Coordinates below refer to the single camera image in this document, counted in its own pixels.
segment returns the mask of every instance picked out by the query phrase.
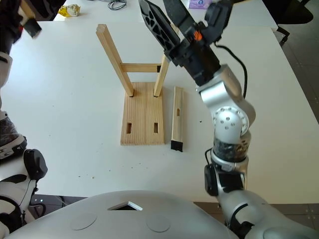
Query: black end cap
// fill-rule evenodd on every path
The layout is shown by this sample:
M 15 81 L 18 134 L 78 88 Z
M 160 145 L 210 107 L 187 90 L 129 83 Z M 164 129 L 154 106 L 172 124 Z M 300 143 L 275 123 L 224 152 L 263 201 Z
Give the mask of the black end cap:
M 180 151 L 180 152 L 183 152 L 183 142 L 171 140 L 170 141 L 170 148 L 177 150 L 177 151 Z

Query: floor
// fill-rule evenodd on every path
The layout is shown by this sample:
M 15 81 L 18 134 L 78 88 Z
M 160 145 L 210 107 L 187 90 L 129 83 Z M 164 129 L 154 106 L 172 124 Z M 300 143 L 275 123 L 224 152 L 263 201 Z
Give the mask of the floor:
M 282 46 L 282 49 L 319 122 L 319 0 L 311 0 L 306 7 L 314 15 L 314 19 L 303 25 L 281 25 L 290 32 L 288 41 Z M 281 41 L 283 36 L 278 32 L 274 34 L 278 41 Z M 34 195 L 31 203 L 43 203 L 46 207 L 46 215 L 82 199 Z M 224 222 L 217 203 L 196 202 L 196 204 L 220 222 Z M 272 206 L 288 218 L 319 231 L 319 204 L 277 204 Z M 38 215 L 41 216 L 42 206 L 31 206 L 29 209 L 36 218 Z
M 314 15 L 311 22 L 280 25 L 290 32 L 282 49 L 319 122 L 319 0 L 310 0 L 306 8 Z M 281 33 L 275 36 L 281 41 Z

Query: orange component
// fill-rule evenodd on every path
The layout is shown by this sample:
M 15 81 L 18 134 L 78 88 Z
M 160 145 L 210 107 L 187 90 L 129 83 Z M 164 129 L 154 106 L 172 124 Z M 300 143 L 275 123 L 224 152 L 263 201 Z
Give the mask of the orange component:
M 203 39 L 203 36 L 201 35 L 201 33 L 199 31 L 194 32 L 194 39 L 196 41 L 200 41 L 201 39 Z

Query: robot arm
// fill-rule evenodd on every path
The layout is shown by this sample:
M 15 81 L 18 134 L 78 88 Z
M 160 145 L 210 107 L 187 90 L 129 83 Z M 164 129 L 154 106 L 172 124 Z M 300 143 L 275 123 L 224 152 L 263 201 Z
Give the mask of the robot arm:
M 40 27 L 20 8 L 21 0 L 0 1 L 0 88 L 7 82 L 11 46 L 21 36 L 22 25 L 32 37 Z M 47 172 L 36 149 L 26 149 L 26 138 L 17 132 L 8 114 L 1 111 L 0 97 L 0 239 L 25 224 L 25 212 L 36 184 Z
M 255 120 L 254 108 L 244 99 L 238 80 L 210 48 L 227 26 L 232 3 L 212 3 L 205 15 L 207 26 L 196 23 L 180 0 L 163 0 L 172 22 L 184 39 L 171 29 L 159 7 L 139 0 L 147 27 L 176 66 L 184 67 L 194 79 L 197 92 L 211 112 L 215 125 L 211 163 L 205 167 L 205 189 L 217 197 L 226 224 L 240 239 L 319 238 L 313 229 L 293 222 L 258 195 L 246 191 L 249 127 Z

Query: rectangular opening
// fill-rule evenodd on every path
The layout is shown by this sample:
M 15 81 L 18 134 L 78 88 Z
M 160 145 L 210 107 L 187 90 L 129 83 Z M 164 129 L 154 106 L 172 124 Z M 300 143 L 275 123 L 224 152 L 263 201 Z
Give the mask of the rectangular opening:
M 159 123 L 154 123 L 154 133 L 159 132 Z
M 132 202 L 120 203 L 108 209 L 108 211 L 141 211 L 141 210 L 143 210 L 143 208 L 141 208 L 139 205 Z
M 126 133 L 131 133 L 132 132 L 132 123 L 128 123 L 126 126 Z

